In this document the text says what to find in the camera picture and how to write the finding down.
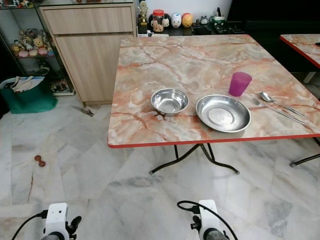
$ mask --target cup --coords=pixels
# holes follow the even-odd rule
[[[251,80],[252,77],[249,74],[240,71],[235,72],[231,78],[229,94],[234,97],[241,96],[248,87]]]

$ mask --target green container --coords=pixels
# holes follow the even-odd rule
[[[56,99],[46,80],[42,80],[37,86],[30,90],[14,92],[10,87],[15,77],[4,80],[0,84],[0,93],[13,114],[41,113],[56,107]]]

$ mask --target table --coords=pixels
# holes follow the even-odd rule
[[[228,95],[234,72],[253,78],[238,97],[251,111],[250,126],[237,133],[222,133],[204,125],[195,113],[198,99]],[[158,89],[176,88],[189,98],[187,109],[172,117],[159,115],[150,103]],[[303,126],[265,107],[252,97],[265,91],[305,113]],[[210,143],[320,136],[320,102],[249,35],[141,37],[121,41],[107,144],[111,148],[174,145],[176,160],[151,173],[182,161],[201,147],[214,164]],[[179,157],[177,145],[195,144]]]
[[[280,39],[320,69],[320,46],[315,45],[320,42],[320,34],[284,34]],[[315,74],[309,72],[303,82],[310,82]]]

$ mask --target black cable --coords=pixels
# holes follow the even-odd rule
[[[176,204],[177,207],[180,208],[180,209],[182,209],[182,210],[185,210],[185,211],[188,211],[188,212],[193,212],[194,210],[192,209],[192,207],[191,207],[191,208],[186,208],[186,207],[180,206],[181,204],[193,204],[193,205],[196,205],[196,206],[198,206],[198,207],[201,207],[201,208],[209,211],[210,213],[212,213],[213,215],[215,215],[221,222],[223,222],[224,225],[225,225],[225,226],[229,229],[229,231],[231,232],[233,238],[234,238],[235,240],[238,240],[235,232],[232,230],[232,228],[230,227],[230,225],[229,225],[229,224],[226,222],[226,220],[224,220],[224,219],[222,218],[222,216],[220,216],[218,213],[212,211],[210,208],[208,208],[208,207],[206,207],[206,206],[204,206],[204,205],[202,205],[202,204],[200,204],[200,203],[198,203],[198,202],[195,202],[195,201],[183,200],[183,201],[179,201],[179,202]]]
[[[29,217],[27,220],[25,220],[21,225],[20,227],[18,228],[18,230],[15,232],[15,234],[13,235],[12,239],[11,240],[15,240],[18,233],[20,232],[20,230],[24,227],[24,225],[26,225],[27,222],[29,222],[31,219],[34,219],[34,218],[38,218],[38,217],[41,217],[42,219],[45,219],[48,215],[48,210],[43,210],[42,212],[39,212],[37,213],[36,215],[33,215],[31,217]]]

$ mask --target metal plate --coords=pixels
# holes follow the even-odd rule
[[[174,116],[188,106],[187,95],[174,88],[165,88],[156,91],[151,96],[152,106],[162,115]]]
[[[224,133],[240,132],[251,122],[251,113],[246,105],[230,96],[204,96],[197,102],[195,110],[204,124]]]

